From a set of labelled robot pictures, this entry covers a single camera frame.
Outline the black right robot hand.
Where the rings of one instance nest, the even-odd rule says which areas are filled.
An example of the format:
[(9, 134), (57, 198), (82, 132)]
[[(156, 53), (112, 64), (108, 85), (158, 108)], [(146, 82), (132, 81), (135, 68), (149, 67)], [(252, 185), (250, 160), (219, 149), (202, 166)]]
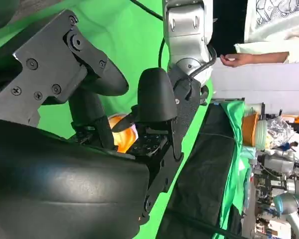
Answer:
[(131, 239), (183, 159), (165, 70), (110, 127), (129, 85), (64, 10), (0, 47), (0, 239)]

